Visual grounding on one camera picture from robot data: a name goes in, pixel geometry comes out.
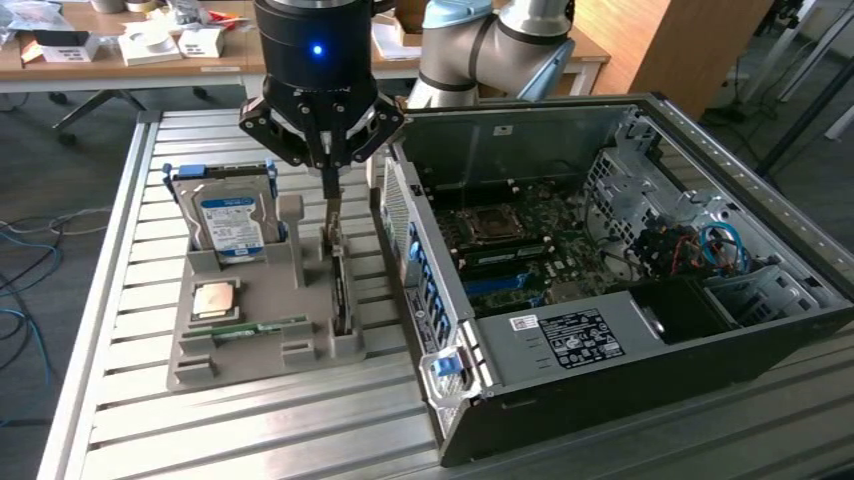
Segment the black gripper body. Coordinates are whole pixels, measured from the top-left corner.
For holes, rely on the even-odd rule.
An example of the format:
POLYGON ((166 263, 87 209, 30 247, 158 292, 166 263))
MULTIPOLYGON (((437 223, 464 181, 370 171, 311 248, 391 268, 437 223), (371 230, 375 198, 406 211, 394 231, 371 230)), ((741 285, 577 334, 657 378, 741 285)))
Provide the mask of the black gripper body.
POLYGON ((335 106, 351 128, 375 102, 369 1, 258 1, 255 14, 273 107, 297 126, 302 105, 329 131, 335 106))

